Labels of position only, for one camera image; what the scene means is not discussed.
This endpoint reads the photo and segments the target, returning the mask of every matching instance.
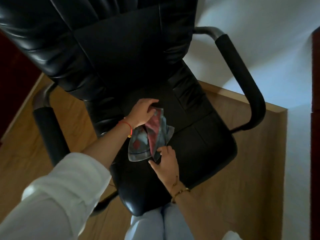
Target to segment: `light blue jeans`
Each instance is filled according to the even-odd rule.
[[[168,203],[142,216],[132,216],[124,240],[193,240],[178,206]]]

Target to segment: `office chair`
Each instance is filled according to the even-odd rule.
[[[49,96],[56,86],[83,100],[97,137],[117,125],[140,98],[159,99],[180,180],[193,188],[237,154],[233,133],[264,118],[264,98],[229,37],[195,27],[198,0],[0,0],[2,32],[53,81],[33,100],[34,119],[53,165],[70,153]],[[182,58],[193,35],[209,35],[242,88],[251,119],[229,129]],[[128,160],[126,140],[110,167],[119,195],[135,216],[170,202],[148,160]]]

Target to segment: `wooden floor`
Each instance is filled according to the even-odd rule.
[[[38,87],[46,83],[44,78]],[[249,120],[248,104],[210,92],[207,95],[229,128]],[[71,151],[78,152],[95,140],[82,101],[57,88],[51,105]],[[281,239],[285,128],[284,113],[267,111],[258,127],[234,135],[237,157],[192,190],[208,206],[216,201],[231,229],[244,240]],[[28,101],[0,148],[0,221],[19,203],[24,188],[51,169]],[[114,190],[110,183],[104,195]],[[130,218],[117,198],[102,214],[89,219],[80,239],[124,239]]]

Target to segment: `person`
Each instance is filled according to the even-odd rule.
[[[0,225],[0,239],[77,239],[111,179],[109,168],[130,134],[155,113],[157,99],[140,99],[130,114],[82,153],[70,153],[46,176],[33,181],[22,201]],[[196,239],[239,240],[228,231],[217,206],[208,209],[179,181],[179,166],[170,146],[158,149],[159,165],[149,161],[160,181],[173,196],[158,209],[132,217],[125,240]]]

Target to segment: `pink and gray cloth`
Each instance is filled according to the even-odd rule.
[[[162,108],[154,108],[154,115],[144,125],[132,131],[128,147],[128,157],[132,162],[146,160],[150,157],[156,162],[160,158],[157,149],[166,146],[174,134],[174,127],[167,125]]]

